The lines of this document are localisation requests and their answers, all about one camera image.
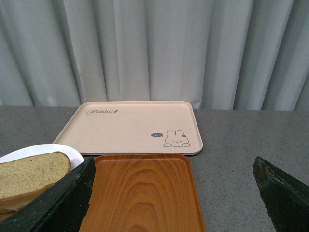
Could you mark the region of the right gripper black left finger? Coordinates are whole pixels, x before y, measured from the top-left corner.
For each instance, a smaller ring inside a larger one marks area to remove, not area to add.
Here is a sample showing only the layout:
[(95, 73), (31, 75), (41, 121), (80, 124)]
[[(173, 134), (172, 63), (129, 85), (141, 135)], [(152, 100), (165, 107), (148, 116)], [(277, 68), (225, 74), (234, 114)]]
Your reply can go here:
[(0, 223), (2, 232), (78, 232), (89, 208), (95, 177), (93, 158)]

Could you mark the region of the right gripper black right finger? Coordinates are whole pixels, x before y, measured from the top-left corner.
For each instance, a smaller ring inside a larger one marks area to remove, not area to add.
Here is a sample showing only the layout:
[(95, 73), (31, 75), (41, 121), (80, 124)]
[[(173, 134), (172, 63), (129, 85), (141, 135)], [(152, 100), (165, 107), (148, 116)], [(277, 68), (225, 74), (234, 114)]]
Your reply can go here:
[(309, 230), (309, 187), (262, 157), (253, 174), (267, 213), (278, 232)]

